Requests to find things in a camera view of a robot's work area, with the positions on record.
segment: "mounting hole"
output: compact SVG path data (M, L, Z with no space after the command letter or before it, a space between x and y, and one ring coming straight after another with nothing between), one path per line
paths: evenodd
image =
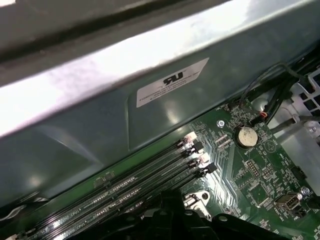
M207 193L204 193L204 194L202 194L202 198L203 198L204 200L207 200L207 199L209 198L209 196L208 196Z
M226 222L226 221L228 221L228 218L226 218L225 216L219 216L219 221L221 221L221 222Z

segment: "black cable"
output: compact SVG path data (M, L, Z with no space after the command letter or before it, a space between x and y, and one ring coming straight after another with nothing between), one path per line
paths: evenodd
M285 82L284 84L280 85L280 87L278 87L278 89L275 91L272 99L270 100L266 109L264 110L265 112L268 113L268 117L265 121L266 124L270 123L272 118L276 115L281 104L287 98L288 93L290 92L290 89L295 83L296 81L294 80Z
M245 110L247 112L251 112L251 113L255 113L255 114L259 114L260 113L257 110L252 110L252 109L244 107L246 96L255 85L260 83L260 81L263 80L270 72L272 72L273 70L275 70L276 68L279 68L279 67L284 68L294 78L297 78L299 80L302 80L302 79L306 78L305 76L303 76L303 75L297 73L296 71L292 70L286 63L278 62L278 63L272 65L271 67L269 67L267 70L265 70L262 74L260 74L256 79L254 79L249 84L249 86L245 89L244 93L240 97L240 100L239 100L239 103L238 103L240 108L242 108L243 110Z
M320 122L320 116L299 116L301 122ZM292 125L294 125L296 121L293 118L290 118L282 123L280 123L278 126L270 129L272 134L276 134Z
M302 60L296 62L292 66L292 69L296 70L301 75L306 75L310 72L313 72L319 65L320 65L320 59L318 56L312 57L310 59L308 56L306 56ZM270 79L267 82L255 87L248 94L249 96L247 98L249 102L252 102L254 99L258 98L260 95L276 88L277 86L279 86L279 83L286 81L290 77L291 76L289 76L287 72L283 72L279 76L276 76L273 79Z

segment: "metal panel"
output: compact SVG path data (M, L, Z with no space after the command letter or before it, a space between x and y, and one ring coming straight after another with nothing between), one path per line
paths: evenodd
M280 60L288 62L313 45L320 39L319 9L320 1L312 0L231 1L0 88L5 113L2 136L109 91L34 127L41 138L54 139L56 144L44 147L37 144L38 137L29 137L32 147L23 161L36 167L26 169L25 174L7 175L5 180L22 186L31 178L46 178L19 191L10 185L1 191L12 197L41 190L51 197L178 128L245 87L263 69ZM139 88L207 57L197 80L136 108ZM2 77L10 76L10 71ZM8 140L23 142L27 132ZM20 148L11 144L2 148L3 153ZM73 155L51 154L41 159L46 166L63 159L65 169L76 172L70 172L68 180L59 179L60 173L34 160L40 149L54 152L58 146ZM22 159L4 161L1 171Z

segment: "metal bracket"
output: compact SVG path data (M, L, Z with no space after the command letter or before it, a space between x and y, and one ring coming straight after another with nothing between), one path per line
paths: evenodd
M183 204L185 209L195 210L200 216L210 221L212 217L206 208L209 200L210 193L203 190L185 195Z

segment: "white connector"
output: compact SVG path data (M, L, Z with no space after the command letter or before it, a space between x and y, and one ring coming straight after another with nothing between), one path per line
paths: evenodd
M184 138L181 139L181 141L177 144L178 147L182 147L186 144L193 144L193 140L197 138L197 134L192 131L184 136Z
M206 163L209 162L210 156L209 156L208 153L205 152L204 154L202 154L201 156L199 156L198 159L200 160L200 163L206 164Z
M194 131L184 136L184 139L187 141L187 143L191 143L196 138L197 138L197 134Z

